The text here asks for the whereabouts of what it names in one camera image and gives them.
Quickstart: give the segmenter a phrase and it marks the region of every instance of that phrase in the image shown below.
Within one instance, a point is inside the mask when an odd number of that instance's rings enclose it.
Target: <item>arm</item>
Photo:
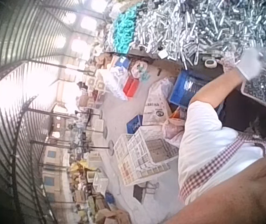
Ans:
[[[242,81],[241,73],[237,68],[234,68],[203,86],[193,96],[190,104],[195,101],[201,101],[211,104],[213,108],[216,108]]]
[[[254,48],[246,50],[236,68],[202,87],[191,99],[190,104],[201,101],[212,105],[213,108],[218,107],[243,79],[251,80],[258,76],[261,67],[259,52]]]

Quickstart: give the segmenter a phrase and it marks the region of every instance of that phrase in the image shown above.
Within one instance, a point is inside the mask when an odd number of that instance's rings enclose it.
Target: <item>white t-shirt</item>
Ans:
[[[238,132],[222,127],[214,108],[196,101],[188,107],[185,133],[179,151],[179,185],[182,188],[187,178],[211,161],[230,143]],[[189,204],[208,189],[231,178],[263,157],[260,147],[245,143],[236,154],[204,185],[194,190],[185,200]]]

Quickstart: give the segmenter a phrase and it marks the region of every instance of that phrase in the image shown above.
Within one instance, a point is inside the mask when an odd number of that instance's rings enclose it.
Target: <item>red checkered cloth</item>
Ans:
[[[190,175],[180,189],[180,199],[186,198],[198,187],[205,184],[218,170],[220,170],[238,151],[244,143],[261,145],[263,156],[266,157],[266,139],[262,140],[257,135],[239,134],[237,139],[226,147],[221,153],[204,165],[194,174]]]

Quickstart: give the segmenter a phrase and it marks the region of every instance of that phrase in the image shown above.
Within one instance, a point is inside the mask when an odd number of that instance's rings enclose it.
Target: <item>hand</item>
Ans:
[[[247,80],[258,76],[262,69],[259,52],[255,48],[247,49],[243,53],[240,63],[237,64],[237,68]]]

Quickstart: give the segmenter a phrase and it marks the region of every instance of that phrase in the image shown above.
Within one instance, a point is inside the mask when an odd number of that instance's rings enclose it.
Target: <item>tape roll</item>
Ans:
[[[217,62],[216,60],[208,59],[205,61],[204,66],[206,66],[209,69],[214,69],[215,67],[217,67]]]

